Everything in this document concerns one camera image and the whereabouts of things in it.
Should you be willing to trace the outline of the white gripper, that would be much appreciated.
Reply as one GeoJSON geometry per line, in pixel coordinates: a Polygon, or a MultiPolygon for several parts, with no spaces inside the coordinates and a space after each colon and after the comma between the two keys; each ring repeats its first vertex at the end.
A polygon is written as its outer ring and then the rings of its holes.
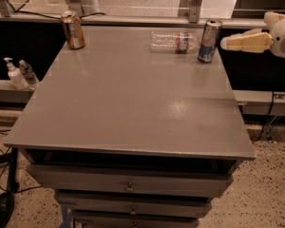
{"type": "Polygon", "coordinates": [[[274,56],[285,58],[285,14],[267,11],[264,14],[264,23],[272,36],[261,28],[253,28],[222,38],[220,47],[251,53],[262,53],[270,48],[274,56]]]}

